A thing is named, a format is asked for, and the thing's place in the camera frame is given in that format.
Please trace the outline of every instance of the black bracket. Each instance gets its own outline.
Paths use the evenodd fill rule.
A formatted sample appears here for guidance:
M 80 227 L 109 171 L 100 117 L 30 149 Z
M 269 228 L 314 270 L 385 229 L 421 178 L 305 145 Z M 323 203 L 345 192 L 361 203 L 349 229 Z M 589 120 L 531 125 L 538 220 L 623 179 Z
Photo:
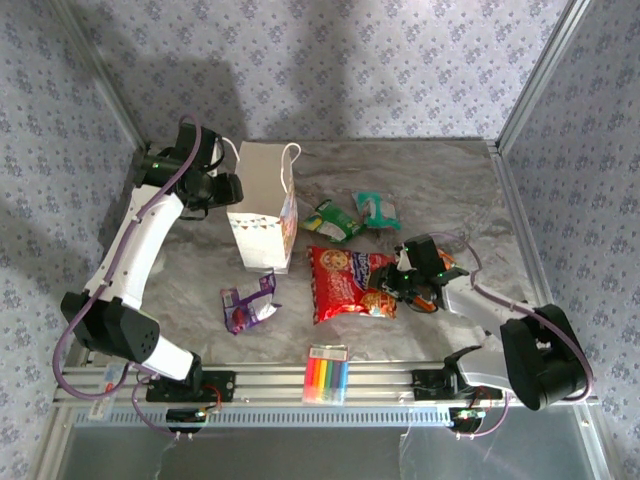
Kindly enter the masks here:
M 236 386 L 236 373 L 233 371 L 203 371 L 197 388 L 178 387 L 179 382 L 161 377 L 151 380 L 146 400 L 149 403 L 217 403 L 231 402 Z
M 467 347 L 451 354 L 444 360 L 444 367 L 440 370 L 412 370 L 411 386 L 413 387 L 413 397 L 416 402 L 425 400 L 476 400 L 489 399 L 500 400 L 503 397 L 502 391 L 495 388 L 485 388 L 478 391 L 476 387 L 467 385 L 460 371 L 457 362 L 464 354 L 469 353 L 479 347 Z

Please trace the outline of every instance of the metal bar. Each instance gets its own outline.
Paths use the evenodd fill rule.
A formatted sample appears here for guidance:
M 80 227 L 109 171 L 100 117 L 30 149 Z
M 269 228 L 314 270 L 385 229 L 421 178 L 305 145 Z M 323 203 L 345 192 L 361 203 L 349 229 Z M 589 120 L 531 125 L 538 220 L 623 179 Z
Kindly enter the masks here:
M 443 362 L 407 362 L 407 361 L 375 361 L 375 362 L 350 362 L 349 375 L 359 372 L 407 372 L 417 369 L 439 370 L 444 367 Z M 306 366 L 303 364 L 283 363 L 225 363 L 218 365 L 204 365 L 205 371 L 233 370 L 236 373 L 304 373 Z M 65 367 L 63 373 L 94 373 L 104 374 L 104 367 Z
M 520 194 L 518 193 L 511 169 L 504 161 L 502 155 L 497 153 L 495 148 L 493 148 L 493 150 L 495 153 L 492 154 L 491 158 L 493 160 L 494 170 L 498 184 L 502 189 L 505 206 L 511 218 L 524 267 L 533 288 L 535 302 L 537 305 L 546 305 L 553 301 L 551 298 L 551 289 L 549 288 L 547 277 L 542 268 L 540 255 L 535 248 L 535 241 L 527 221 L 527 214 L 522 205 L 522 200 L 520 199 Z
M 133 115 L 126 107 L 109 74 L 102 55 L 91 41 L 81 23 L 66 0 L 49 0 L 58 20 L 68 33 L 71 43 L 80 54 L 88 74 L 93 78 L 108 108 L 111 109 L 125 135 L 135 148 L 145 148 L 142 132 L 138 128 Z
M 114 409 L 105 421 L 93 422 L 89 419 L 89 409 L 77 409 L 74 426 L 144 426 L 131 407 Z M 144 414 L 157 425 L 167 425 L 164 411 L 146 408 Z M 291 427 L 420 427 L 451 426 L 449 409 L 446 407 L 334 407 L 314 408 L 225 408 L 211 413 L 206 424 L 189 424 L 196 427 L 230 428 L 291 428 Z
M 34 480 L 57 478 L 71 431 L 71 412 L 72 408 L 68 406 L 54 407 L 51 423 L 45 430 L 48 435 L 41 440 L 44 445 L 42 456 L 34 462 L 29 478 Z
M 409 385 L 411 383 L 411 373 L 398 372 L 398 373 L 362 373 L 352 375 L 353 378 L 349 380 L 350 386 L 361 385 Z M 99 383 L 98 375 L 83 375 L 82 373 L 65 375 L 65 378 L 71 382 L 75 388 L 82 388 L 83 386 L 94 386 L 96 380 Z M 125 385 L 135 385 L 135 375 L 129 375 L 125 381 Z M 236 388 L 242 387 L 278 387 L 278 386 L 300 386 L 304 383 L 304 373 L 286 373 L 282 375 L 260 375 L 260 374 L 239 374 L 236 379 Z
M 591 468 L 596 478 L 624 478 L 620 459 L 609 433 L 600 406 L 577 405 L 575 407 L 580 434 Z
M 549 83 L 591 0 L 571 0 L 558 19 L 547 45 L 525 84 L 496 143 L 506 155 Z

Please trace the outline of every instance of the glass panel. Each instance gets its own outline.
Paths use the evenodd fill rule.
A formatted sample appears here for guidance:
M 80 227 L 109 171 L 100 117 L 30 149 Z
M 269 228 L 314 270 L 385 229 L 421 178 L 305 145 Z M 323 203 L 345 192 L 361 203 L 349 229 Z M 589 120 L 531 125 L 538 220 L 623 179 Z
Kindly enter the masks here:
M 499 413 L 491 412 L 485 424 Z M 424 427 L 408 434 L 367 427 L 219 432 L 172 445 L 146 427 L 74 427 L 59 479 L 593 478 L 575 416 L 565 406 L 512 408 L 497 432 L 473 441 Z

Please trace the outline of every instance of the green snack packet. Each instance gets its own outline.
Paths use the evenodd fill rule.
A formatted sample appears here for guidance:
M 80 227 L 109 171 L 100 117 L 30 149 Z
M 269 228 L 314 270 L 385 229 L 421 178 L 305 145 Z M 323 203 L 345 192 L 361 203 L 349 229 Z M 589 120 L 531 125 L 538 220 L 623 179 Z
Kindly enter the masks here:
M 300 223 L 300 227 L 312 232 L 318 232 L 329 237 L 334 243 L 344 243 L 364 229 L 340 207 L 333 205 L 331 200 L 325 200 L 315 209 L 315 212 Z
M 378 192 L 354 192 L 358 213 L 369 228 L 395 228 L 400 230 L 393 197 Z

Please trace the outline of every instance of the patterned wallpaper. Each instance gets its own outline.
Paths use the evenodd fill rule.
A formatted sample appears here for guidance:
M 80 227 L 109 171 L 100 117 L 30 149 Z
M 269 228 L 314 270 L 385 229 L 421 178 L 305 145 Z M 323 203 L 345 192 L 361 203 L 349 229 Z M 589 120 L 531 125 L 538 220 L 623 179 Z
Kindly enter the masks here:
M 0 2 L 0 479 L 24 478 L 64 291 L 110 243 L 133 147 L 46 2 Z
M 640 478 L 640 6 L 594 0 L 508 154 L 552 287 Z
M 496 138 L 566 0 L 75 0 L 145 135 Z

